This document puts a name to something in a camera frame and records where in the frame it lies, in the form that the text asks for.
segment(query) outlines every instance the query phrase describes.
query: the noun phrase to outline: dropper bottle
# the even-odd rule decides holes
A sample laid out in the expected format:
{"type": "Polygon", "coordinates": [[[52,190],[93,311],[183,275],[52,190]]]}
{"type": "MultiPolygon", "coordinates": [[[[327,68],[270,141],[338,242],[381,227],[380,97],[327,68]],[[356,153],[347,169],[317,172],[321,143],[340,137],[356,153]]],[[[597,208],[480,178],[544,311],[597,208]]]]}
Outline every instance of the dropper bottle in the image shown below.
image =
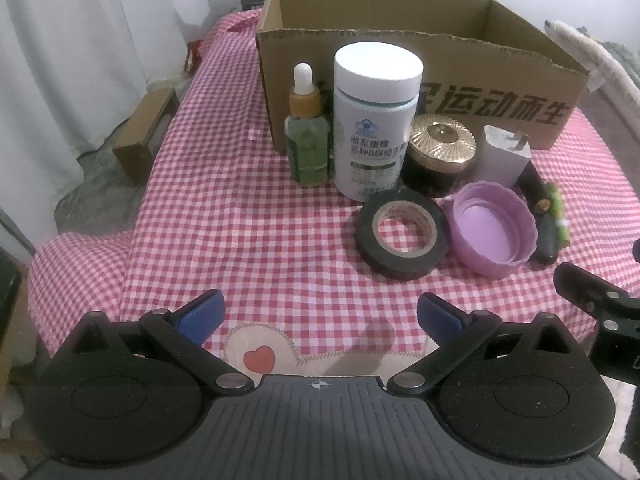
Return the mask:
{"type": "Polygon", "coordinates": [[[294,86],[289,93],[289,113],[284,123],[291,177],[300,186],[324,184],[328,176],[330,125],[322,116],[318,87],[311,67],[299,63],[293,69],[294,86]]]}

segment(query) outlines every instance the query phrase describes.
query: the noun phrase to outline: white bottle cap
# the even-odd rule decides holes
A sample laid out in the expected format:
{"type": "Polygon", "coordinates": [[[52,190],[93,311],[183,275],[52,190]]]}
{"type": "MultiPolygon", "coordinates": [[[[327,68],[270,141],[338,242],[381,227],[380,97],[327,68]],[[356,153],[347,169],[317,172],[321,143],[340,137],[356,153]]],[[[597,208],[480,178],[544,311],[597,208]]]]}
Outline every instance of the white bottle cap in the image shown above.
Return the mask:
{"type": "Polygon", "coordinates": [[[314,87],[314,75],[307,63],[298,63],[293,69],[293,93],[297,95],[312,94],[314,87]]]}
{"type": "Polygon", "coordinates": [[[371,103],[404,103],[418,95],[424,65],[413,52],[362,41],[335,53],[334,82],[345,94],[371,103]]]}

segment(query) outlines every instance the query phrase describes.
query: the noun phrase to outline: red heart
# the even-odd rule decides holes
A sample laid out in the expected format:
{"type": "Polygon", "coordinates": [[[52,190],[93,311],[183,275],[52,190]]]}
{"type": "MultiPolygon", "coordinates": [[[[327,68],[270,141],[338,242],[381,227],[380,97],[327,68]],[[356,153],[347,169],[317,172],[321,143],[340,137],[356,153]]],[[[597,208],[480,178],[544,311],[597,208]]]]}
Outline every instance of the red heart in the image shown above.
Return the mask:
{"type": "Polygon", "coordinates": [[[270,346],[263,345],[252,352],[245,352],[242,362],[252,372],[270,374],[276,365],[276,354],[270,346]]]}

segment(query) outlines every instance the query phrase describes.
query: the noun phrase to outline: scalloped purple container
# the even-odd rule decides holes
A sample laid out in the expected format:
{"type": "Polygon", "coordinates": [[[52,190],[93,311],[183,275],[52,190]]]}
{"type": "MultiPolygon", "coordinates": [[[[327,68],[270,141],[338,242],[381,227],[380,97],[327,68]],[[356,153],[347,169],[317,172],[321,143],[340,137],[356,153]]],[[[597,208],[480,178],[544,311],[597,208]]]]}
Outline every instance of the scalloped purple container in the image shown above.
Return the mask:
{"type": "Polygon", "coordinates": [[[457,258],[488,278],[506,278],[536,249],[533,215],[511,189],[500,184],[467,184],[456,193],[448,216],[457,258]]]}

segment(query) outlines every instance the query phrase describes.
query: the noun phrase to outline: checkered tablecloth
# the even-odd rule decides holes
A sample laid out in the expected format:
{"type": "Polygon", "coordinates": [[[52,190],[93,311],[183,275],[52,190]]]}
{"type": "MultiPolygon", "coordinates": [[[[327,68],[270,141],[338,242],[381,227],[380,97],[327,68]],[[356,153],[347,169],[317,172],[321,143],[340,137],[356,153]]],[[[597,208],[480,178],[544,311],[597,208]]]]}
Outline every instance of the checkered tablecloth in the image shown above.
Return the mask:
{"type": "MultiPolygon", "coordinates": [[[[65,235],[37,255],[30,312],[55,350],[82,312],[135,320],[172,310],[208,288],[226,297],[226,321],[206,343],[244,322],[268,323],[301,354],[347,349],[418,351],[422,292],[507,320],[555,312],[578,337],[592,327],[554,291],[553,269],[523,267],[492,282],[448,256],[407,283],[373,273],[354,245],[359,204],[332,184],[302,189],[271,147],[255,47],[258,14],[224,18],[158,155],[132,234],[107,240],[65,235]]],[[[620,167],[581,112],[534,161],[561,189],[572,246],[560,261],[640,289],[631,254],[640,204],[620,167]]]]}

